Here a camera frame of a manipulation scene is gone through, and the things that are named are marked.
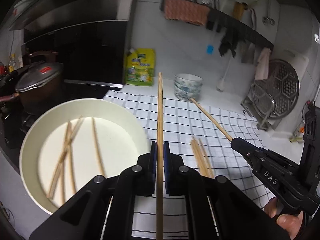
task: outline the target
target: screw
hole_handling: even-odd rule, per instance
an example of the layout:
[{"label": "screw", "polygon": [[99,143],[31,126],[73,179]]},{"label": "screw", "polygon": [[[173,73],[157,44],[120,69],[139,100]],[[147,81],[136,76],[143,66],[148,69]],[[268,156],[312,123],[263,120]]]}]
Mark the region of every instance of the screw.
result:
[{"label": "screw", "polygon": [[142,167],[140,165],[134,165],[132,167],[132,171],[134,171],[134,172],[142,171]]},{"label": "screw", "polygon": [[183,166],[179,167],[179,171],[181,171],[182,173],[185,173],[185,172],[189,171],[189,168],[187,166],[183,165]]},{"label": "screw", "polygon": [[217,176],[216,177],[217,182],[219,183],[226,183],[227,182],[227,178],[225,176]]},{"label": "screw", "polygon": [[95,177],[93,178],[93,181],[94,181],[95,183],[101,183],[101,182],[103,182],[103,180],[104,180],[104,177],[103,177],[102,175],[97,175],[97,176],[95,176]]}]

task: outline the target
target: white bowl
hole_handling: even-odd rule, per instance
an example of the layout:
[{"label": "white bowl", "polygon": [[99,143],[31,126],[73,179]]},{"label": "white bowl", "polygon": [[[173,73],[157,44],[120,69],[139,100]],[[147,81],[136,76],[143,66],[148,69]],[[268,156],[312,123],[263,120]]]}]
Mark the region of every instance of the white bowl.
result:
[{"label": "white bowl", "polygon": [[177,74],[175,75],[174,81],[185,87],[201,87],[203,79],[201,77],[191,75],[191,74]]},{"label": "white bowl", "polygon": [[[107,177],[119,175],[137,163],[138,156],[149,152],[148,140],[138,120],[125,108],[93,98],[78,99],[58,105],[44,113],[31,126],[20,150],[20,173],[23,185],[33,201],[48,214],[61,205],[60,180],[53,200],[46,197],[62,150],[66,123],[73,125],[84,117],[73,143],[73,166],[76,189],[81,189],[99,173],[95,156],[91,117],[96,120],[98,143]],[[72,197],[69,158],[65,165],[66,201]]]},{"label": "white bowl", "polygon": [[174,93],[177,98],[182,100],[194,100],[199,98],[203,79],[191,74],[177,74],[174,78]]},{"label": "white bowl", "polygon": [[180,100],[190,101],[190,98],[193,98],[195,101],[197,101],[199,99],[200,91],[196,93],[190,93],[179,89],[177,86],[174,86],[174,94]]}]

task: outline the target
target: checkered cloth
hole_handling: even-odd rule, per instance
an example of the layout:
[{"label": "checkered cloth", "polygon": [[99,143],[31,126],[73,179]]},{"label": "checkered cloth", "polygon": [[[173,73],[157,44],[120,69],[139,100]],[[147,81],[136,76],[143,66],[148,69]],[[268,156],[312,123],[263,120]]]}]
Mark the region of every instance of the checkered cloth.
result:
[{"label": "checkered cloth", "polygon": [[[108,91],[104,99],[128,109],[140,121],[150,142],[156,140],[157,97]],[[231,149],[230,142],[195,104],[169,98],[164,98],[163,103],[164,141],[169,142],[171,153],[182,156],[185,165],[199,170],[190,141],[192,136],[201,138],[216,176],[226,176],[260,208],[274,197],[252,174],[244,158]],[[255,119],[212,106],[203,107],[231,137],[241,137],[257,147],[263,147]],[[187,239],[188,223],[184,197],[171,197],[165,192],[164,188],[164,239]],[[132,236],[156,238],[155,214],[155,195],[136,196]]]}]

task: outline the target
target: cooking pot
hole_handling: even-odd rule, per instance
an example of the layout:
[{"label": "cooking pot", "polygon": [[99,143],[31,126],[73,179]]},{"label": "cooking pot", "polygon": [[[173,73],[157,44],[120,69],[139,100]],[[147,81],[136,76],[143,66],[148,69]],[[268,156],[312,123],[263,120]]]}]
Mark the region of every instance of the cooking pot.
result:
[{"label": "cooking pot", "polygon": [[38,108],[42,108],[46,101],[60,91],[62,71],[62,63],[41,63],[30,67],[17,82],[16,93],[0,97],[0,102],[12,101],[19,97],[26,112],[38,114]]}]

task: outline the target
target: blue patterned bowl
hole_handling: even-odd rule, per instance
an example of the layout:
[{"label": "blue patterned bowl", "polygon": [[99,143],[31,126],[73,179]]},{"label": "blue patterned bowl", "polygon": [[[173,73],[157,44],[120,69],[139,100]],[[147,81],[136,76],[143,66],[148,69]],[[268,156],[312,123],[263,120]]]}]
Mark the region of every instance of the blue patterned bowl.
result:
[{"label": "blue patterned bowl", "polygon": [[181,90],[180,88],[178,88],[175,85],[174,86],[174,94],[180,100],[190,101],[190,98],[193,98],[195,101],[197,101],[199,99],[200,90],[198,90],[195,93],[190,93],[190,92],[186,92],[186,91]]},{"label": "blue patterned bowl", "polygon": [[177,74],[174,83],[179,89],[193,93],[201,90],[203,79],[191,74]]}]

